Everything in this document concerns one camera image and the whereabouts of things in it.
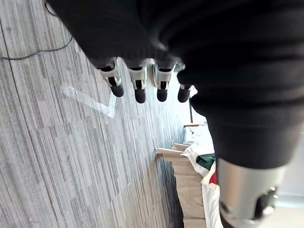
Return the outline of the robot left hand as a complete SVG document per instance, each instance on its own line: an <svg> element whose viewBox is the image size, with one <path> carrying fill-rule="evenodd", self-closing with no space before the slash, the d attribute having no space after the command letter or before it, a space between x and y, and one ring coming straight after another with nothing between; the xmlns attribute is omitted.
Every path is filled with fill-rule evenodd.
<svg viewBox="0 0 304 228"><path fill-rule="evenodd" d="M129 68L152 58L206 117L216 154L219 214L226 228L257 228L304 122L301 0L51 0L91 63Z"/></svg>

